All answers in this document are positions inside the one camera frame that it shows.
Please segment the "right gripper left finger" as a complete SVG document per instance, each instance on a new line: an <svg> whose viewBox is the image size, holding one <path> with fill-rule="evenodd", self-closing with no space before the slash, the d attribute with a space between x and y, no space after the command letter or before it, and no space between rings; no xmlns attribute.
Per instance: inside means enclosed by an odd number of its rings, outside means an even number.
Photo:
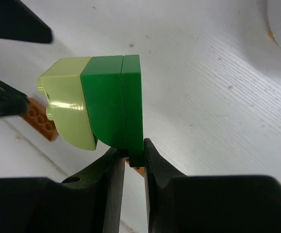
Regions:
<svg viewBox="0 0 281 233"><path fill-rule="evenodd" d="M60 183L0 178L0 233L116 233L123 177L123 152L110 148Z"/></svg>

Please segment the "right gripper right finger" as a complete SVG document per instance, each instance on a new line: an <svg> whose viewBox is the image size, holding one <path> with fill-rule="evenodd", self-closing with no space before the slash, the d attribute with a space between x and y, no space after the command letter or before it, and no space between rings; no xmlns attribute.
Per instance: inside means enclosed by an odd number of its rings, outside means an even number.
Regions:
<svg viewBox="0 0 281 233"><path fill-rule="evenodd" d="M148 231L281 233L281 184L267 175L187 176L144 140Z"/></svg>

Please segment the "green and yellow lego stack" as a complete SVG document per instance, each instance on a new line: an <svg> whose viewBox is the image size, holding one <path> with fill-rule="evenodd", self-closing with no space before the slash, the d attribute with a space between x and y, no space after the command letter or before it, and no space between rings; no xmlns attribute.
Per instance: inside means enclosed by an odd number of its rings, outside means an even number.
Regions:
<svg viewBox="0 0 281 233"><path fill-rule="evenodd" d="M47 118L66 142L124 150L131 167L144 165L141 88L137 54L61 58L37 79Z"/></svg>

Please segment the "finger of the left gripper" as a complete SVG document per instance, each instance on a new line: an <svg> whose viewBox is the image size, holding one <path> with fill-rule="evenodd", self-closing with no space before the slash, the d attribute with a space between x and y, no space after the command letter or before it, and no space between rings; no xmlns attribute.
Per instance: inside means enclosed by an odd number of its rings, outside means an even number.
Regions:
<svg viewBox="0 0 281 233"><path fill-rule="evenodd" d="M28 97L0 80L0 117L27 113Z"/></svg>
<svg viewBox="0 0 281 233"><path fill-rule="evenodd" d="M50 44L51 28L20 0L0 0L0 39Z"/></svg>

